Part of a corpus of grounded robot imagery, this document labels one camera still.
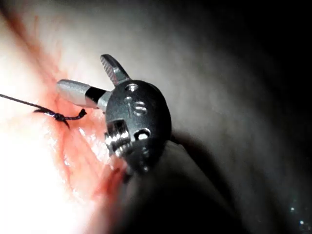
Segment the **right arm needle driver jaw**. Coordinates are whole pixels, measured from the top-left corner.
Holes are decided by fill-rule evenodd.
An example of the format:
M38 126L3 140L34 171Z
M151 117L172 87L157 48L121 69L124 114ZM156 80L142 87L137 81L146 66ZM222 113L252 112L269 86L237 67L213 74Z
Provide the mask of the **right arm needle driver jaw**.
M74 80L61 79L56 83L60 96L76 106L106 111L111 91Z
M100 62L114 86L118 86L131 79L121 64L113 56L103 54L100 56Z

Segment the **right arm needle driver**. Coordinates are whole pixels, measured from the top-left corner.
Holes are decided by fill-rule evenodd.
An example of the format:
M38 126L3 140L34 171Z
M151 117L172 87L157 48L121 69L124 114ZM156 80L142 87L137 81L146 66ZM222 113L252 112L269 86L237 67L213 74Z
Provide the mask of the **right arm needle driver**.
M141 80L125 81L113 90L105 111L109 154L144 174L154 168L171 137L170 111L162 93Z

